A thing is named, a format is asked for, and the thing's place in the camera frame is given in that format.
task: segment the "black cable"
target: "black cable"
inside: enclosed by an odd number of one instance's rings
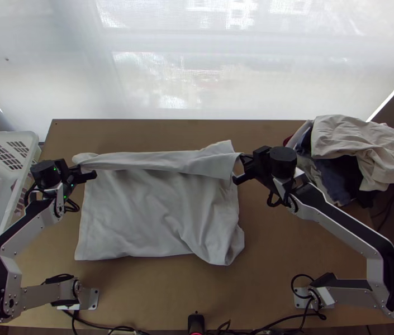
[[[380,216],[381,214],[383,214],[386,211],[389,212],[391,210],[391,207],[393,204],[394,204],[394,195],[389,199],[389,201],[388,201],[387,205],[384,207],[384,209],[382,211],[378,212],[377,214],[372,215],[371,219],[374,219],[374,218]],[[389,215],[388,215],[388,213],[386,213],[385,218],[383,219],[383,222],[380,224],[380,227],[377,229],[377,231],[379,231],[381,229],[381,227],[386,222],[388,217],[389,217]]]
[[[75,318],[77,316],[77,311],[75,310],[73,313],[73,317],[71,318],[71,329],[73,330],[74,335],[77,335],[77,331],[75,330],[75,326],[74,326],[74,322],[75,322]]]
[[[392,199],[390,200],[390,202],[388,203],[388,206],[386,208],[387,209],[386,215],[384,216],[383,221],[378,226],[377,232],[379,232],[383,228],[383,225],[389,219],[389,216],[391,215],[391,210],[392,210],[392,205],[393,204],[394,204],[394,195],[393,195]]]
[[[65,212],[73,212],[76,213],[78,211],[80,211],[80,207],[77,203],[75,203],[74,201],[72,201],[71,199],[67,199],[67,203],[71,205],[71,207],[69,206],[65,206]]]
[[[126,331],[126,332],[137,332],[140,333],[142,335],[150,335],[148,332],[145,331],[140,331],[140,330],[136,330],[135,328],[129,327],[129,326],[116,326],[116,327],[107,327],[107,326],[100,326],[98,324],[94,324],[91,322],[88,322],[86,320],[83,320],[81,318],[79,318],[79,311],[76,310],[74,311],[74,314],[71,314],[70,312],[63,310],[63,313],[65,313],[66,315],[68,315],[70,318],[72,318],[74,321],[77,321],[81,324],[84,324],[86,326],[92,327],[92,328],[96,328],[96,329],[102,329],[105,331],[110,331],[108,334],[111,334],[113,331]]]
[[[295,284],[295,280],[298,279],[299,277],[306,277],[306,278],[309,278],[311,281],[314,281],[314,280],[315,280],[315,279],[313,279],[313,278],[312,278],[311,276],[309,276],[309,275],[298,274],[298,275],[294,276],[294,277],[292,278],[291,282],[290,282],[291,292],[293,292],[293,294],[294,294],[295,296],[297,296],[297,297],[299,297],[299,298],[301,298],[301,299],[309,299],[309,298],[311,298],[311,297],[312,297],[311,295],[299,295],[299,294],[296,293],[297,290],[295,290],[294,284]]]
[[[384,212],[386,212],[387,210],[391,209],[392,204],[394,203],[394,194],[392,195],[392,197],[389,199],[388,203],[386,204],[386,206],[384,207],[384,209],[380,212],[378,212],[375,215],[371,216],[371,219],[375,219],[376,217],[380,216],[381,214],[383,214]]]
[[[25,207],[27,207],[27,205],[29,205],[29,195],[32,193],[32,191],[33,191],[34,189],[35,189],[35,183],[33,183],[33,184],[31,185],[31,187],[29,187],[29,189],[26,191],[25,196],[24,196],[24,198],[23,198]]]

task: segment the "red object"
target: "red object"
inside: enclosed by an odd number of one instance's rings
[[[292,136],[288,136],[288,137],[283,141],[282,145],[283,145],[283,146],[286,146],[287,143],[288,143],[288,141],[290,140],[290,138],[293,137],[293,135],[292,135]]]

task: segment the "white t-shirt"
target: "white t-shirt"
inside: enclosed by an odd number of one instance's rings
[[[195,253],[229,265],[244,248],[231,141],[195,151],[78,154],[85,185],[76,260]]]

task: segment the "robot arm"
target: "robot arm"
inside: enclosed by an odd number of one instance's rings
[[[256,179],[270,190],[267,204],[285,205],[302,219],[318,222],[330,233],[363,255],[367,260],[366,279],[337,279],[326,273],[305,288],[295,288],[295,306],[332,308],[337,303],[378,308],[394,318],[394,245],[390,240],[328,203],[322,191],[296,168],[297,156],[286,147],[261,147],[252,155],[242,155],[245,173],[233,177],[236,185]]]
[[[21,287],[22,274],[14,257],[45,227],[58,223],[77,184],[96,178],[96,172],[82,174],[78,166],[68,168],[63,159],[42,161],[31,167],[35,179],[27,192],[32,201],[25,215],[0,235],[0,322],[18,317],[24,310],[51,303],[59,309],[95,309],[98,290],[85,289],[76,277],[59,275],[42,285]],[[41,193],[37,200],[35,193]]]

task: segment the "wooden table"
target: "wooden table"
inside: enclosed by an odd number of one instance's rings
[[[238,152],[262,145],[282,145],[301,121],[187,120],[54,120],[43,159],[65,158],[72,164],[80,152],[194,150],[231,139]],[[72,199],[83,200],[84,186]],[[291,314],[290,280],[299,273],[318,277],[334,272],[340,278],[364,278],[365,259],[317,223],[303,221],[285,207],[270,208],[268,192],[256,181],[239,187],[240,226],[245,249],[230,266],[214,266],[194,255],[165,258],[124,257],[75,261],[80,213],[39,235],[18,256],[23,285],[37,285],[60,273],[78,276],[101,291],[95,311],[81,317],[99,324],[125,324],[144,330],[186,329],[195,310],[209,329],[231,319],[232,329],[254,329]],[[370,224],[368,212],[356,205],[348,212]],[[390,323],[380,310],[339,305],[326,310],[327,321],[308,318],[306,327]],[[300,319],[283,327],[298,327]],[[28,310],[12,326],[70,328],[71,320],[50,305]]]

